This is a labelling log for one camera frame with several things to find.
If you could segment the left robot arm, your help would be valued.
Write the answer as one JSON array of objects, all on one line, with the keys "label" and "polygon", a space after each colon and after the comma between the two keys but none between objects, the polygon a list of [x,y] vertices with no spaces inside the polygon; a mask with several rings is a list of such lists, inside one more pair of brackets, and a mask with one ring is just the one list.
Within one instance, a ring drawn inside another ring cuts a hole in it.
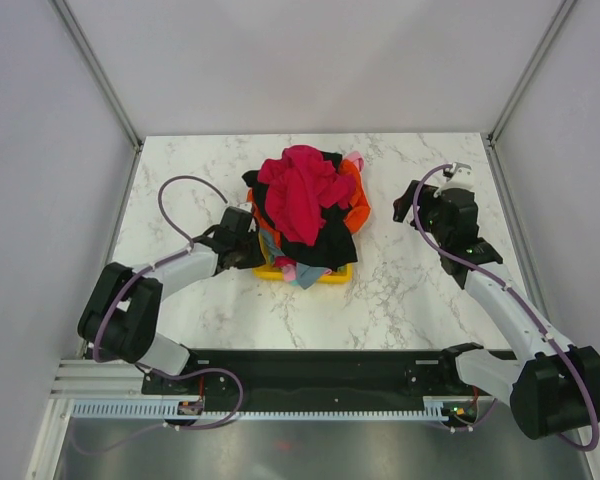
[{"label": "left robot arm", "polygon": [[191,392],[200,371],[189,363],[187,347],[158,332],[162,302],[227,270],[264,263],[252,206],[229,206],[219,223],[161,259],[135,267],[107,264],[81,314],[78,335],[92,345],[94,361],[147,367],[163,374],[176,392]]}]

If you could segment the yellow plastic basket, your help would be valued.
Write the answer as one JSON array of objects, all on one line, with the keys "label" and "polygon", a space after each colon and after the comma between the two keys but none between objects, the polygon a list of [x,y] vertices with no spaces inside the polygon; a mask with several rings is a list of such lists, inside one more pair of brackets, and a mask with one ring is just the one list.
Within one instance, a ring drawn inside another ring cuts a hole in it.
[{"label": "yellow plastic basket", "polygon": [[322,284],[345,284],[349,282],[353,277],[353,265],[346,264],[344,266],[339,267],[336,270],[332,270],[335,272],[335,278],[328,283]]}]

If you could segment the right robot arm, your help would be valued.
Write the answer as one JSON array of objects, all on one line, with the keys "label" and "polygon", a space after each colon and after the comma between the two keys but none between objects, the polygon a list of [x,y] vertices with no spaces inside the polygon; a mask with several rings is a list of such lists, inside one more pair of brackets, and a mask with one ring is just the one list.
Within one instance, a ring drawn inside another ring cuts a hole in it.
[{"label": "right robot arm", "polygon": [[530,439],[588,427],[600,440],[600,354],[561,334],[520,292],[499,253],[478,235],[473,192],[412,181],[393,203],[393,219],[410,224],[440,257],[443,270],[488,314],[515,357],[501,360],[480,346],[457,346],[438,381],[457,394],[475,386],[507,405]]}]

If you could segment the crimson red t shirt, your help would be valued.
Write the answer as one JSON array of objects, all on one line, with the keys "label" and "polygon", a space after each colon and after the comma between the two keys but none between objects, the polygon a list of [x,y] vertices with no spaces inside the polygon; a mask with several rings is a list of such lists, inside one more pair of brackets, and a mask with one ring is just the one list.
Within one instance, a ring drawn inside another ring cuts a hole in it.
[{"label": "crimson red t shirt", "polygon": [[322,211],[347,208],[357,182],[341,174],[321,151],[308,145],[283,150],[262,164],[257,181],[267,187],[264,209],[288,241],[313,247],[326,225]]}]

